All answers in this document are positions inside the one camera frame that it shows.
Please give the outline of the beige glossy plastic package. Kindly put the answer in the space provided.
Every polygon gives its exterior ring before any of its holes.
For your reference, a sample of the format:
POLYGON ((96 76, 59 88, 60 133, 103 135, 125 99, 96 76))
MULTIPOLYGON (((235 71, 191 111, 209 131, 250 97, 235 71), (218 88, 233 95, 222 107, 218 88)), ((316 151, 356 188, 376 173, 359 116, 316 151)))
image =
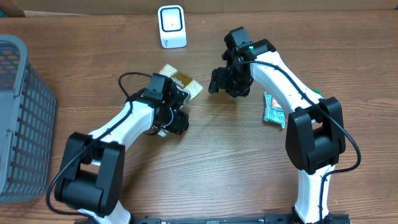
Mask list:
MULTIPOLYGON (((188 114, 183 110, 183 107, 198 96, 203 90, 203 86, 191 76, 180 72, 169 64, 163 66, 159 71, 159 75, 166 76, 167 81, 170 83, 170 86, 167 87, 166 92, 163 94, 162 103, 164 106, 188 114)), ((171 132, 159 127, 159 136, 165 137, 168 133, 171 132)))

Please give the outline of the teal tissue pouch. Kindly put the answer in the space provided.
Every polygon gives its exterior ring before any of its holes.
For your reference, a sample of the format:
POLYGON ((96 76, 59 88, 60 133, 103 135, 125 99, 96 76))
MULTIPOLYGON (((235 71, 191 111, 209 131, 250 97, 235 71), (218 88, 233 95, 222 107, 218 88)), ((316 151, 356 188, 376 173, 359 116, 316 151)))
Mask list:
POLYGON ((264 118, 265 122, 272 122, 281 126, 282 129, 285 128, 285 113, 282 107, 273 108, 272 107, 272 99, 273 96, 268 94, 268 92, 264 93, 264 101, 265 101, 265 110, 264 110, 264 118))

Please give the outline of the orange snack packet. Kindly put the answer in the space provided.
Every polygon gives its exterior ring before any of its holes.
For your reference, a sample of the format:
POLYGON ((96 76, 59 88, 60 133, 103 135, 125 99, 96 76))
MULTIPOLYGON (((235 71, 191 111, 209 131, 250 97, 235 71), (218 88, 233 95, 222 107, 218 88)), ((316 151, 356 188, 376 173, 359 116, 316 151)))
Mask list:
POLYGON ((273 108, 280 108, 280 105, 278 104, 277 100, 275 98, 272 99, 272 107, 273 108))

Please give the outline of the green lid white jar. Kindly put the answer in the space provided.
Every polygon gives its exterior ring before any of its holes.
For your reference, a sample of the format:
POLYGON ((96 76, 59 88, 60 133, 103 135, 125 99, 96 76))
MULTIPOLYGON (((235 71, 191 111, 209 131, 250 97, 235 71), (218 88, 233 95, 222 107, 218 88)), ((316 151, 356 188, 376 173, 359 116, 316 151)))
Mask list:
POLYGON ((323 95, 322 95, 322 93, 320 91, 315 90, 315 89, 313 89, 312 91, 315 92, 316 94, 320 95, 323 98, 323 95))

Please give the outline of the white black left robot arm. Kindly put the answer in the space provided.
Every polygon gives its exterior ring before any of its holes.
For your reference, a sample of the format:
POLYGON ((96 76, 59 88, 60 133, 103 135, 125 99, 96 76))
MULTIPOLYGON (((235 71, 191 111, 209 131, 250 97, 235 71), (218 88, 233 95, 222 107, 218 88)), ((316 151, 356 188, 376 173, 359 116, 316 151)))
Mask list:
POLYGON ((190 92, 170 77, 153 73, 149 86, 127 94, 124 108, 104 126, 88 134, 71 134, 46 194, 71 211, 57 210, 50 202, 48 208, 86 217, 88 223, 134 223, 134 215, 120 201, 126 150, 150 129, 183 134, 189 115, 181 108, 190 98, 190 92))

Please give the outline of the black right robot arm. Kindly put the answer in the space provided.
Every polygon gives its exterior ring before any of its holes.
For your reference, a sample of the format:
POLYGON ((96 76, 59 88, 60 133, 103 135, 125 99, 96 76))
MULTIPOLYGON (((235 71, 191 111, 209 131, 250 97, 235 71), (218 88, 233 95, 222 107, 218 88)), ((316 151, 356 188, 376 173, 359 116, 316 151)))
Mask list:
POLYGON ((348 223, 346 215, 333 215, 327 207, 330 172, 345 151, 339 101, 303 84, 282 61, 266 39, 250 40, 244 28, 231 30, 224 38, 225 67, 212 72, 210 93, 224 89, 230 96, 247 96, 254 81, 264 86, 283 109, 287 119, 285 148, 298 169, 298 196, 292 223, 348 223))

